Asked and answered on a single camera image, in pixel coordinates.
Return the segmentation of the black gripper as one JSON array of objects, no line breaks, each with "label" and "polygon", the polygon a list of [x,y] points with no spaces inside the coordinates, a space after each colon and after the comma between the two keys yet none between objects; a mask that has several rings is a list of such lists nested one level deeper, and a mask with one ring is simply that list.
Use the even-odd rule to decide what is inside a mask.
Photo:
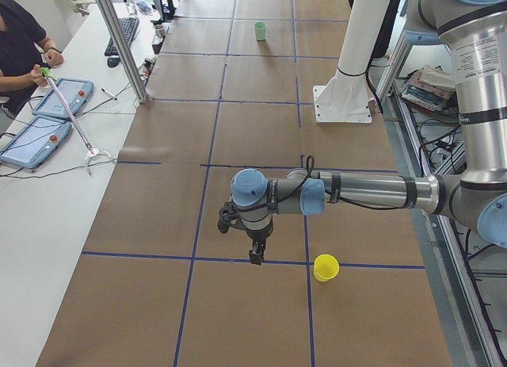
[{"label": "black gripper", "polygon": [[259,230],[246,230],[246,234],[252,239],[252,248],[249,251],[250,262],[254,265],[262,265],[264,263],[265,243],[266,239],[273,233],[273,223]]}]

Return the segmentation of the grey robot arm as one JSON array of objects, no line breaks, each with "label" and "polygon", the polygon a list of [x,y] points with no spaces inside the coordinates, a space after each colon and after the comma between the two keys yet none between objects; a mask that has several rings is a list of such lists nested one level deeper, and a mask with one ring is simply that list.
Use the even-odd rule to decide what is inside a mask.
[{"label": "grey robot arm", "polygon": [[316,171],[314,160],[284,178],[239,171],[217,227],[243,230],[253,264],[279,214],[318,215],[344,201],[390,210],[419,208],[450,217],[484,240],[506,244],[506,0],[410,0],[410,39],[429,35],[450,47],[467,167],[459,175],[422,178]]}]

